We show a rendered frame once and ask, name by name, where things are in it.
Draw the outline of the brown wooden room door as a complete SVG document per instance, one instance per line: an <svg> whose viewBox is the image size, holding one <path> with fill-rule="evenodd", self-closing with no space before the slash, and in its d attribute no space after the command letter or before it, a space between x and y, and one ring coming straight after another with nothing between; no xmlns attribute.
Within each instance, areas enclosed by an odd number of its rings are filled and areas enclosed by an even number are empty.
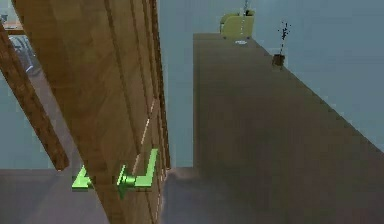
<svg viewBox="0 0 384 224"><path fill-rule="evenodd" d="M158 0L12 0L42 67L50 121L69 159L73 182L82 166L109 224L160 224L162 184L170 167ZM123 165L144 175L158 150L152 186L119 197Z"/></svg>

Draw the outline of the dark potted house plant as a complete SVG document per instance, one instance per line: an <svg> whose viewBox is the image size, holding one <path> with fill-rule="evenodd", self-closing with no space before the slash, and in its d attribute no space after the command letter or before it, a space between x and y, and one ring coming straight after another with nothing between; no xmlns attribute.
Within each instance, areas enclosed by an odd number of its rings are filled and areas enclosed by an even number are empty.
<svg viewBox="0 0 384 224"><path fill-rule="evenodd" d="M281 44L279 52L273 55L272 64L274 66L279 66L280 68L284 65L285 55L283 53L284 46L285 46L285 39L287 38L288 34L290 33L289 28L291 25L288 22L281 22L281 28L279 29L279 32L281 33Z"/></svg>

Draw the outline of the brown wooden door frame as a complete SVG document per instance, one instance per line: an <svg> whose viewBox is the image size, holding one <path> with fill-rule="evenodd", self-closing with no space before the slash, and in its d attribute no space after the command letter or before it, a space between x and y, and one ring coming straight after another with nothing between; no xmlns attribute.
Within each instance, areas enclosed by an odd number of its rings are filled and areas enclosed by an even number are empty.
<svg viewBox="0 0 384 224"><path fill-rule="evenodd" d="M69 166L69 159L2 24L0 24L0 70L54 168L63 171Z"/></svg>

